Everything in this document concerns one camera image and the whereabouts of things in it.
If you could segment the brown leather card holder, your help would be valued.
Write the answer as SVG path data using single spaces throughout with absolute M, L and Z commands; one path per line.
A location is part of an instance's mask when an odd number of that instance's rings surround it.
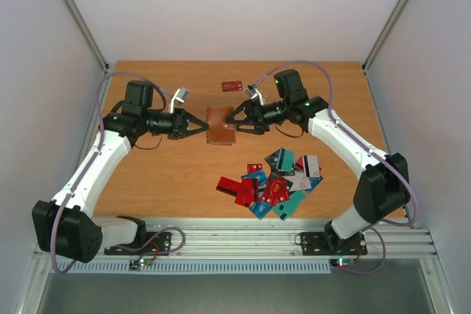
M 226 119 L 233 111 L 233 107 L 207 108 L 206 122 L 209 126 L 206 132 L 207 144 L 231 146 L 236 142 L 235 126 L 226 122 Z

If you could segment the teal card with stripe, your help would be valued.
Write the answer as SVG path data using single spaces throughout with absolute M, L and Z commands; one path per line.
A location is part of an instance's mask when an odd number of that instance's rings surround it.
M 281 148 L 279 150 L 275 169 L 278 171 L 291 173 L 293 170 L 293 163 L 294 163 L 294 151 L 290 149 Z

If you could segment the teal card bottom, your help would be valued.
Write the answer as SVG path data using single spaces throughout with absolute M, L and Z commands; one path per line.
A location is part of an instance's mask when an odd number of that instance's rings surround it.
M 306 194 L 304 191 L 297 190 L 289 196 L 288 201 L 278 202 L 272 209 L 275 215 L 282 221 L 293 216 L 297 208 L 301 205 L 305 199 Z

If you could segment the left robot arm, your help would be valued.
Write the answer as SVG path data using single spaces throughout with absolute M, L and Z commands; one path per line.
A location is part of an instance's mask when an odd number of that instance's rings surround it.
M 38 201 L 32 208 L 38 245 L 52 258 L 88 263 L 102 249 L 139 254 L 149 245 L 151 239 L 140 219 L 119 216 L 98 224 L 92 217 L 113 172 L 141 136 L 166 135 L 180 140 L 208 130 L 205 121 L 174 107 L 187 96 L 185 88 L 177 90 L 171 101 L 162 100 L 160 109 L 152 106 L 154 93 L 164 95 L 149 80 L 128 82 L 124 99 L 99 122 L 96 139 L 73 176 L 51 201 Z

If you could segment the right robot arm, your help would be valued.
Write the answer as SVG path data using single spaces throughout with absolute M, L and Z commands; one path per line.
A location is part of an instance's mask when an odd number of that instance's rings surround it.
M 332 252 L 344 251 L 351 238 L 405 206 L 413 197 L 408 163 L 403 155 L 387 154 L 351 129 L 332 108 L 331 99 L 310 97 L 298 71 L 274 75 L 279 101 L 266 104 L 257 85 L 252 97 L 234 109 L 226 122 L 239 132 L 262 135 L 276 123 L 290 121 L 334 151 L 358 179 L 352 205 L 324 228 L 325 244 Z

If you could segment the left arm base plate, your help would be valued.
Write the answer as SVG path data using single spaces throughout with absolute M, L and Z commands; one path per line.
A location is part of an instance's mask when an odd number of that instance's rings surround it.
M 163 232 L 154 238 L 147 246 L 141 250 L 130 251 L 128 249 L 122 249 L 119 247 L 110 247 L 104 250 L 105 255 L 117 255 L 117 256 L 138 256 L 146 253 L 155 253 L 156 251 L 168 251 L 171 246 L 171 233 Z

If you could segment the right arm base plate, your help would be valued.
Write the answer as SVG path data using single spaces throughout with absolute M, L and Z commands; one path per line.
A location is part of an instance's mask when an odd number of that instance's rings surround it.
M 329 247 L 322 232 L 301 232 L 298 237 L 304 256 L 363 256 L 368 254 L 366 241 L 361 233 L 344 241 L 336 250 Z

